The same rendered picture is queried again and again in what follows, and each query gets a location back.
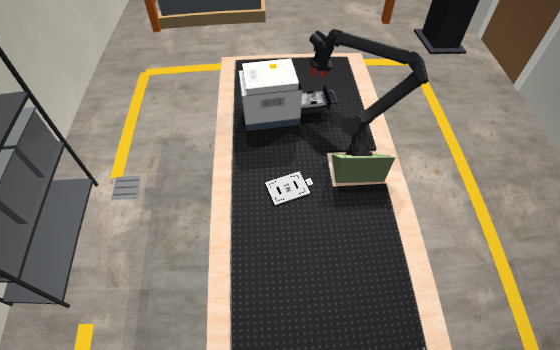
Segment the white sheet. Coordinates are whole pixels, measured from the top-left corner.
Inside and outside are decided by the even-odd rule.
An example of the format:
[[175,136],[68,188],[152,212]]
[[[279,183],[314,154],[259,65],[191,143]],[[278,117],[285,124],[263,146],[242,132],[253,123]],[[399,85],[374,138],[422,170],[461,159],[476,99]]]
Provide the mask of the white sheet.
[[324,102],[321,93],[302,94],[302,104],[309,104],[311,101]]

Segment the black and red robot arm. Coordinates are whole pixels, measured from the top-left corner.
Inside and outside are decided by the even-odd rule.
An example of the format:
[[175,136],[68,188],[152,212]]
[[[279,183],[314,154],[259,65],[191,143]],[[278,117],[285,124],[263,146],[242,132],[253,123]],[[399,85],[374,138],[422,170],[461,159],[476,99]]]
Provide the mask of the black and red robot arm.
[[[406,79],[404,79],[401,83],[391,89],[388,93],[382,96],[367,109],[363,110],[355,117],[348,117],[343,121],[342,131],[352,136],[351,144],[354,144],[349,144],[349,152],[346,151],[346,155],[373,156],[373,152],[368,152],[369,144],[367,144],[366,125],[369,125],[371,122],[373,122],[374,119],[388,110],[394,104],[399,102],[413,90],[429,82],[425,63],[423,61],[423,58],[417,52],[411,53],[405,49],[397,48],[370,39],[365,39],[363,37],[352,35],[336,29],[333,29],[331,31],[329,32],[328,37],[324,34],[321,34],[322,32],[320,31],[316,31],[311,35],[309,41],[314,45],[314,52],[316,52],[314,56],[315,62],[318,59],[319,52],[321,56],[325,58],[330,57],[334,50],[334,46],[339,47],[339,43],[341,43],[342,45],[348,45],[348,47],[374,54],[386,59],[390,59],[404,65],[408,64],[413,70],[413,72]],[[334,41],[335,43],[332,43],[332,41]],[[322,44],[323,48],[321,48]],[[405,52],[404,50],[408,52]],[[400,60],[400,55],[402,60]],[[426,77],[424,76],[424,73]]]

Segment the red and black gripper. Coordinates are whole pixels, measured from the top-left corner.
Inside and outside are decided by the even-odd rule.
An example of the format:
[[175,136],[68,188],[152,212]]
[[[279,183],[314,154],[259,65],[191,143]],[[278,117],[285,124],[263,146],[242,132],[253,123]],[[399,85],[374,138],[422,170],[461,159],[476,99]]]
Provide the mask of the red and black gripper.
[[[320,78],[322,78],[324,75],[326,75],[330,72],[330,68],[331,69],[333,68],[332,63],[330,61],[330,57],[325,58],[325,57],[321,56],[320,52],[319,52],[319,56],[318,56],[318,59],[317,59],[316,62],[315,62],[315,59],[311,57],[310,65],[311,65],[311,77],[312,78],[314,77],[314,75],[316,74],[317,71],[321,71],[320,72]],[[328,59],[329,59],[329,61],[328,61]],[[314,68],[313,72],[312,72],[312,67]],[[325,72],[323,73],[323,71],[325,71]]]

